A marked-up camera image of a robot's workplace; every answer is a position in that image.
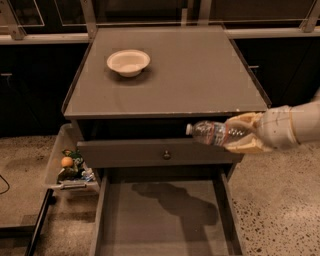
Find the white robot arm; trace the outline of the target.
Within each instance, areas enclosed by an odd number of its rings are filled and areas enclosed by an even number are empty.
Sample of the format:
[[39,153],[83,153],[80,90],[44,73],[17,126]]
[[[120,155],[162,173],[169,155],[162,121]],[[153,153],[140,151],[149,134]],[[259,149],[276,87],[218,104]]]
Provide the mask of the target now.
[[320,140],[320,99],[302,105],[284,105],[265,112],[249,112],[226,121],[229,128],[249,130],[249,134],[225,145],[233,153],[250,154],[287,150]]

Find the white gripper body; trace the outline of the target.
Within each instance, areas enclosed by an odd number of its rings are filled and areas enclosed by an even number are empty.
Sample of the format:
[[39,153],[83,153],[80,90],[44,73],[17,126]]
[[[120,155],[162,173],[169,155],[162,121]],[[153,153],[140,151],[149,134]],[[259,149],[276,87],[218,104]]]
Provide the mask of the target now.
[[297,146],[291,107],[268,109],[257,121],[256,135],[265,146],[273,150],[285,150]]

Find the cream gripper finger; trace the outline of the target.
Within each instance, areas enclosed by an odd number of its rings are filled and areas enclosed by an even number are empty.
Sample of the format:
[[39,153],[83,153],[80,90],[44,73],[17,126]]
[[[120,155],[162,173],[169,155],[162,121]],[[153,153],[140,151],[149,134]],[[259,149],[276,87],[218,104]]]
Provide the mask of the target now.
[[229,127],[244,128],[249,131],[255,131],[262,117],[262,113],[249,112],[227,119],[226,124]]
[[224,147],[230,152],[239,154],[255,154],[272,151],[271,147],[264,144],[255,135],[248,135],[236,142],[225,144]]

